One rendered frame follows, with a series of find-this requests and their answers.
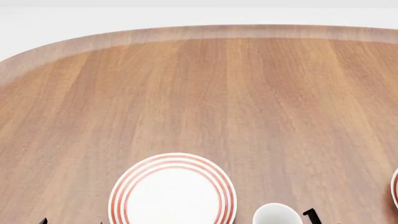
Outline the white mug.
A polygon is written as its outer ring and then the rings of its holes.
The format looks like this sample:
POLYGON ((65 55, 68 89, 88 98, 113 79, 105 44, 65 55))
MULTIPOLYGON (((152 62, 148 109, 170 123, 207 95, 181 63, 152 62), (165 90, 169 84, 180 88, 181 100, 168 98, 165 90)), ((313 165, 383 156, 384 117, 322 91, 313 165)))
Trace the white mug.
POLYGON ((299 214, 287 205, 267 203, 254 212, 252 224, 303 224, 303 221, 299 214))

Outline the white plate with red rings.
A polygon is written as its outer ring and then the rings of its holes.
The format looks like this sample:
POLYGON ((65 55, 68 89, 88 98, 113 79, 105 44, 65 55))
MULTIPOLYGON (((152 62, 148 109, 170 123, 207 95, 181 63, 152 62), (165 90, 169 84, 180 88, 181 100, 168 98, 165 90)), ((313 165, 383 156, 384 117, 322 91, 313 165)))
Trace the white plate with red rings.
POLYGON ((398 209, 398 169, 396 169, 391 179, 391 195, 396 209, 398 209))
POLYGON ((158 154, 130 167, 108 202, 110 224, 233 224, 237 196, 225 171, 181 152, 158 154))

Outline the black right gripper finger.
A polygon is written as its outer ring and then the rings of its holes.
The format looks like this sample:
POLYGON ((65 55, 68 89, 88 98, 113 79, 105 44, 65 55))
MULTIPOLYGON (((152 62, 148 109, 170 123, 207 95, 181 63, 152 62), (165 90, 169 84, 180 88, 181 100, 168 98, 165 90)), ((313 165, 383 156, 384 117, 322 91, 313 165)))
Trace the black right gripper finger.
POLYGON ((314 208, 311 208, 311 209, 303 212, 303 216, 308 216, 309 220, 311 221, 311 224, 322 224, 322 222, 314 208))

